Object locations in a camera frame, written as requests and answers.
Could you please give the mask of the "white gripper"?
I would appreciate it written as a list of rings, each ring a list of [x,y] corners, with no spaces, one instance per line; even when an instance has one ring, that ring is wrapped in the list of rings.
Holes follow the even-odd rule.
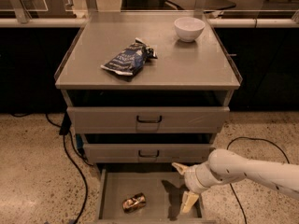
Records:
[[[187,214],[198,201],[198,194],[218,184],[219,180],[212,174],[207,162],[191,167],[173,162],[172,166],[180,175],[184,175],[185,185],[189,189],[183,193],[180,206],[180,212]]]

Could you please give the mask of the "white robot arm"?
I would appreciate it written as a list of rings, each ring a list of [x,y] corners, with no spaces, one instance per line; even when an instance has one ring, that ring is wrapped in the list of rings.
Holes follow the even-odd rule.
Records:
[[[216,185],[249,179],[296,200],[299,199],[299,166],[288,163],[258,161],[241,157],[226,149],[215,149],[207,161],[193,166],[173,162],[184,177],[188,191],[183,193],[181,214],[190,212],[200,195]]]

